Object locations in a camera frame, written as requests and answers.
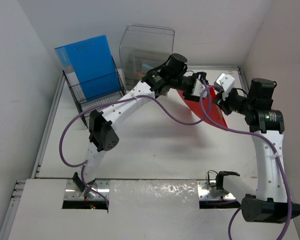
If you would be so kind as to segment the clear plastic drawer organizer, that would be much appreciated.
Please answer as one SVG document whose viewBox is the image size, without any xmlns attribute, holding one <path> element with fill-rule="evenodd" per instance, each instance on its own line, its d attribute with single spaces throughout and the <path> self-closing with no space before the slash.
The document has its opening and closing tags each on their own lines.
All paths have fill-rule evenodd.
<svg viewBox="0 0 300 240">
<path fill-rule="evenodd" d="M 119 45 L 119 59 L 127 91 L 141 80 L 142 64 L 152 68 L 163 64 L 173 53 L 175 30 L 170 27 L 129 24 Z"/>
</svg>

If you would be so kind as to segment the red folder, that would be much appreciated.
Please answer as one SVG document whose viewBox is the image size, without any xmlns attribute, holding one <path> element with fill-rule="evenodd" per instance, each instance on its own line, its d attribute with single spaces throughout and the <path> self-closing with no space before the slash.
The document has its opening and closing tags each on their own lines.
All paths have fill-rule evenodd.
<svg viewBox="0 0 300 240">
<path fill-rule="evenodd" d="M 179 94 L 179 96 L 181 97 L 181 99 L 183 100 L 183 102 L 187 105 L 187 107 L 199 118 L 202 119 L 204 118 L 204 122 L 214 126 L 214 127 L 218 127 L 217 125 L 215 125 L 213 122 L 211 122 L 208 118 L 206 118 L 206 116 L 204 115 L 201 105 L 199 102 L 196 101 L 191 101 L 191 100 L 186 100 L 185 97 L 183 96 L 183 92 L 181 90 L 177 90 L 177 93 Z M 217 124 L 227 128 L 228 125 L 226 123 L 226 120 L 222 114 L 222 111 L 220 110 L 220 108 L 215 105 L 214 103 L 211 103 L 209 105 L 209 98 L 204 98 L 202 100 L 203 103 L 203 107 L 206 111 L 206 113 L 208 114 L 208 116 Z"/>
</svg>

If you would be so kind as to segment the blue folder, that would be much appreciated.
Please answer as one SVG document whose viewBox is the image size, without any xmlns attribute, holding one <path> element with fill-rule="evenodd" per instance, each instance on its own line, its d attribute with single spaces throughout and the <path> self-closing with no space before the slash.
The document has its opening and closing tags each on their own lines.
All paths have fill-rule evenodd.
<svg viewBox="0 0 300 240">
<path fill-rule="evenodd" d="M 121 90 L 108 40 L 96 36 L 54 49 L 78 101 Z"/>
</svg>

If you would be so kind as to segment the black wire mesh shelf rack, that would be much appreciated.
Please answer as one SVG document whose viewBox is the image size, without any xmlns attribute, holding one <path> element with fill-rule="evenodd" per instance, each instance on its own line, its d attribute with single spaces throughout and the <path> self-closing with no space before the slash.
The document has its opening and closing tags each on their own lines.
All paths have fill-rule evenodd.
<svg viewBox="0 0 300 240">
<path fill-rule="evenodd" d="M 74 73 L 71 65 L 65 66 L 62 73 L 79 113 L 93 106 L 115 102 L 126 94 L 116 66 L 113 72 L 82 83 L 71 81 L 71 74 Z"/>
</svg>

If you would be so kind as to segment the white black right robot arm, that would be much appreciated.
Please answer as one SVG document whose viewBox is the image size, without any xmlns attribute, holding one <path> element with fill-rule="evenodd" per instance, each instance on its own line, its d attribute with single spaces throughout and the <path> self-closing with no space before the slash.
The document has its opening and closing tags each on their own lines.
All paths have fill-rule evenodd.
<svg viewBox="0 0 300 240">
<path fill-rule="evenodd" d="M 283 164 L 284 116 L 272 108 L 275 81 L 254 78 L 247 96 L 235 89 L 235 80 L 221 74 L 214 83 L 218 86 L 216 104 L 226 115 L 236 112 L 244 116 L 255 148 L 257 188 L 247 185 L 240 174 L 220 171 L 215 187 L 232 193 L 241 205 L 246 222 L 282 224 L 300 215 L 300 204 L 293 203 L 287 193 Z"/>
</svg>

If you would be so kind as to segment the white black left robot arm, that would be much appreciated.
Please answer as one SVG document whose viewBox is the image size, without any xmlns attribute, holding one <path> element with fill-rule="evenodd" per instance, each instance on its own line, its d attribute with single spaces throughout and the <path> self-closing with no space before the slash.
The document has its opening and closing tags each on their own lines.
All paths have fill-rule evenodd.
<svg viewBox="0 0 300 240">
<path fill-rule="evenodd" d="M 200 94 L 207 84 L 207 74 L 194 72 L 191 76 L 185 76 L 187 70 L 187 59 L 183 55 L 173 53 L 166 62 L 148 70 L 117 104 L 90 113 L 86 163 L 81 168 L 81 173 L 75 173 L 72 177 L 80 192 L 87 191 L 84 184 L 95 179 L 93 172 L 102 162 L 106 152 L 119 143 L 116 130 L 140 107 L 152 99 L 165 95 L 170 89 L 181 91 L 186 100 L 194 102 L 200 100 Z"/>
</svg>

